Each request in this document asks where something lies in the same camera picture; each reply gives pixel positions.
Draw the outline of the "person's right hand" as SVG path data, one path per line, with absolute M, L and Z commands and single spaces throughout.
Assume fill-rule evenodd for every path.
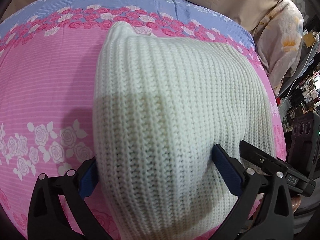
M 299 208 L 301 201 L 302 201 L 301 196 L 295 196 L 291 198 L 293 213 L 295 213 L 295 211 Z

